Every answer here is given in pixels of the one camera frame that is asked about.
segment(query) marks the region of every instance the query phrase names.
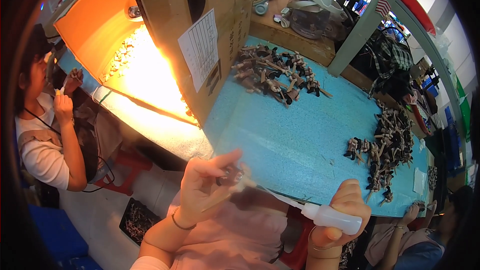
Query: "orange light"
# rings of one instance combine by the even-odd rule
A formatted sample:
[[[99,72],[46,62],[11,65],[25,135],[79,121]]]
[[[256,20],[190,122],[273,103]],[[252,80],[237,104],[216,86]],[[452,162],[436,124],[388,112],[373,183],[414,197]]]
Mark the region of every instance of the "orange light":
[[[111,79],[143,102],[185,118],[189,108],[182,101],[170,62],[155,46],[147,27],[142,24],[126,40],[129,38],[133,39],[133,46],[129,47],[128,55],[121,54],[122,59],[129,56],[127,63],[119,69],[112,66],[115,74]]]

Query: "glue bottle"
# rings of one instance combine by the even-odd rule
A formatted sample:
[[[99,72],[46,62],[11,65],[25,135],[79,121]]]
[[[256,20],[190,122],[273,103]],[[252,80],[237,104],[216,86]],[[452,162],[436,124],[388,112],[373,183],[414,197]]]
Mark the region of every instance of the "glue bottle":
[[[283,201],[293,207],[299,208],[302,215],[308,219],[313,220],[313,223],[318,226],[327,226],[327,227],[336,227],[342,230],[346,235],[355,235],[360,230],[362,225],[362,218],[358,216],[352,216],[348,214],[341,213],[333,207],[323,204],[316,205],[313,203],[305,203],[304,205],[294,201],[285,196],[273,193],[267,188],[263,188],[268,193],[275,196],[280,201]]]

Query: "work table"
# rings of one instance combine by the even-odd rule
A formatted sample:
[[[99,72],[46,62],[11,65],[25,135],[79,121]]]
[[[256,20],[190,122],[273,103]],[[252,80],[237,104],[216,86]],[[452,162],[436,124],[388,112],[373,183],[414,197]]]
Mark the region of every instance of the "work table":
[[[258,43],[268,44],[254,37],[247,40],[247,45]],[[95,101],[103,99],[102,106],[125,124],[184,160],[196,156],[208,159],[239,147],[256,182],[275,192],[328,204],[343,180],[357,178],[366,199],[367,166],[343,154],[351,137],[373,140],[374,114],[380,109],[346,79],[332,77],[325,67],[305,61],[333,98],[323,94],[317,98],[302,90],[300,99],[287,109],[271,97],[247,93],[230,75],[203,129],[140,107],[116,92],[106,96],[110,89],[100,86],[87,71],[82,88]],[[59,65],[62,69],[81,68],[69,51]],[[372,195],[369,206],[374,215],[401,217],[413,201],[427,201],[427,184],[423,195],[413,192],[414,168],[427,172],[426,150],[419,153],[419,140],[414,139],[413,166],[397,168],[392,203],[380,207],[382,191]]]

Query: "white cloth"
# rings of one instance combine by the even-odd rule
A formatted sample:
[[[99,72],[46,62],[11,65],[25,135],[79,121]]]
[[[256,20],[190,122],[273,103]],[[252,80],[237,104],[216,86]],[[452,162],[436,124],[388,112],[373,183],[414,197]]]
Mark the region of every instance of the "white cloth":
[[[164,262],[153,256],[139,257],[131,266],[130,270],[169,270]]]
[[[41,93],[37,100],[45,110],[39,118],[51,125],[55,117],[52,97]],[[15,117],[15,127],[17,139],[25,131],[49,129],[37,118],[25,120]],[[39,181],[62,190],[68,188],[70,170],[63,158],[63,147],[58,147],[49,141],[32,140],[21,148],[20,157],[28,173]]]

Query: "wrist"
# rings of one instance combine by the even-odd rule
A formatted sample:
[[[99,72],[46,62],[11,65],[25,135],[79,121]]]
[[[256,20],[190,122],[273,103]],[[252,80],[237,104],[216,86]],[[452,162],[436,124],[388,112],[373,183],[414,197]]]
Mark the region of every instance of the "wrist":
[[[178,226],[182,228],[189,228],[197,224],[196,221],[189,219],[185,212],[182,211],[182,207],[178,207],[178,209],[174,212],[173,219],[177,223]]]
[[[74,126],[74,123],[72,122],[71,119],[69,120],[62,120],[62,121],[58,121],[58,124],[60,125],[60,129],[63,129],[63,128],[68,128],[68,127],[73,127]]]

